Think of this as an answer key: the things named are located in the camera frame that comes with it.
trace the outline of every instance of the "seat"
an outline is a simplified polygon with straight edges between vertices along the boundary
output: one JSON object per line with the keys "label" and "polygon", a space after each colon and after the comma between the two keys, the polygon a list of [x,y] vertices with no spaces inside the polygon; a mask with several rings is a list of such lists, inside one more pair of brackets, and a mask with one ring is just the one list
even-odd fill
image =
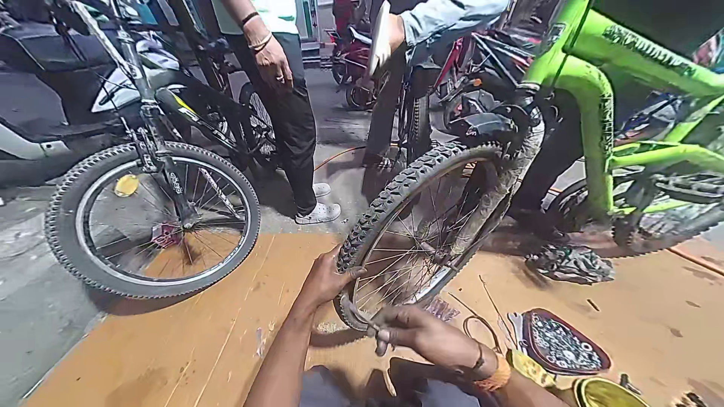
{"label": "seat", "polygon": [[352,38],[356,39],[357,41],[360,41],[361,43],[365,43],[370,46],[372,45],[372,38],[369,38],[367,35],[360,33],[352,26],[350,26],[350,33],[352,33]]}

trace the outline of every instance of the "frame decal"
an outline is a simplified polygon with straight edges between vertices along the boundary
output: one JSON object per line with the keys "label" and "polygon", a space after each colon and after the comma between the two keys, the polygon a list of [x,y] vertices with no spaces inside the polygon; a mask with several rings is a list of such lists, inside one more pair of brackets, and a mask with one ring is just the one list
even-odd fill
{"label": "frame decal", "polygon": [[694,67],[687,59],[619,25],[611,25],[606,28],[603,38],[611,43],[624,46],[679,75],[692,76],[694,74]]}
{"label": "frame decal", "polygon": [[601,117],[601,151],[605,158],[613,153],[613,93],[603,93],[599,100]]}

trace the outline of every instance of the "leg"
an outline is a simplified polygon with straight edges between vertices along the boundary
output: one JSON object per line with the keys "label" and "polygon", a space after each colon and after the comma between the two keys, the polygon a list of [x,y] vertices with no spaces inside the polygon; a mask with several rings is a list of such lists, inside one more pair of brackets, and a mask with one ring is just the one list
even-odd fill
{"label": "leg", "polygon": [[314,366],[302,376],[300,407],[347,407],[350,400],[334,383],[332,373],[324,366]]}
{"label": "leg", "polygon": [[408,58],[419,62],[439,46],[495,22],[508,0],[428,0],[402,12]]}
{"label": "leg", "polygon": [[391,52],[403,44],[408,63],[419,63],[441,46],[477,27],[491,25],[507,6],[508,0],[427,0],[399,15],[378,14],[369,72],[384,65]]}
{"label": "leg", "polygon": [[558,177],[583,156],[584,148],[576,100],[568,93],[559,92],[554,103],[560,108],[563,121],[555,133],[543,141],[521,187],[513,196],[509,214],[539,238],[562,243],[567,240],[566,236],[544,215],[541,204]]}
{"label": "leg", "polygon": [[390,76],[387,78],[387,83],[382,86],[372,110],[365,155],[384,156],[390,149],[397,97],[400,95],[404,74],[405,56],[397,53],[390,60]]}
{"label": "leg", "polygon": [[312,191],[316,126],[304,79],[299,36],[286,33],[274,34],[287,55],[294,77],[292,91],[284,94],[277,93],[262,80],[244,37],[242,35],[227,35],[227,37],[234,54],[254,84],[254,89],[271,117],[279,157],[292,187],[297,211],[299,214],[307,215],[316,205]]}

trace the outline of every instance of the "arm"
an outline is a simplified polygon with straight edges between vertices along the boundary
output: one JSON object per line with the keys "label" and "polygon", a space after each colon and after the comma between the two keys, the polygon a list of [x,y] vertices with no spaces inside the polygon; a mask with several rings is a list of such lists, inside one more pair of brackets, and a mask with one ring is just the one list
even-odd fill
{"label": "arm", "polygon": [[257,15],[248,18],[256,12],[251,0],[222,0],[222,3],[244,32],[264,82],[277,90],[291,89],[292,70],[289,68],[284,49],[266,28],[261,17]]}
{"label": "arm", "polygon": [[495,392],[498,401],[506,407],[568,407],[563,400],[555,397],[543,387],[515,369],[510,372],[510,381]]}
{"label": "arm", "polygon": [[251,385],[245,407],[298,407],[314,314],[364,269],[337,273],[341,245],[314,261]]}
{"label": "arm", "polygon": [[245,407],[299,406],[304,361],[315,311],[315,306],[299,300],[294,302],[261,363]]}
{"label": "arm", "polygon": [[[383,327],[377,334],[378,354],[388,343],[412,348],[428,361],[454,371],[462,371],[473,380],[490,377],[497,369],[492,349],[480,345],[459,329],[440,321],[432,314],[414,306],[383,309],[375,316]],[[483,364],[471,368],[482,357]],[[494,394],[506,407],[567,407],[561,399],[512,370],[508,383]]]}

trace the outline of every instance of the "bracelet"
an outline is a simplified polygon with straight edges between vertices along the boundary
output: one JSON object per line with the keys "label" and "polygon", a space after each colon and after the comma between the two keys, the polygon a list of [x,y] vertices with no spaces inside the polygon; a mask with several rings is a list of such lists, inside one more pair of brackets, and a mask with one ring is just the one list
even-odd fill
{"label": "bracelet", "polygon": [[256,54],[256,53],[258,53],[259,51],[261,51],[262,49],[264,49],[264,47],[265,47],[271,40],[272,40],[272,32],[269,31],[269,34],[266,34],[266,37],[264,37],[264,39],[262,39],[260,43],[254,44],[254,45],[249,44],[249,48],[251,49],[251,51],[254,51],[254,54]]}
{"label": "bracelet", "polygon": [[241,23],[239,23],[239,27],[243,27],[244,25],[246,25],[247,22],[249,22],[249,20],[251,20],[252,18],[254,18],[258,15],[259,15],[258,12],[250,13],[248,16],[244,17],[243,20],[241,20]]}
{"label": "bracelet", "polygon": [[473,382],[478,390],[484,392],[494,392],[495,390],[505,386],[508,383],[508,380],[510,380],[510,364],[508,364],[508,361],[505,360],[505,357],[500,353],[496,352],[495,356],[498,360],[498,367],[495,369],[493,375],[487,379]]}

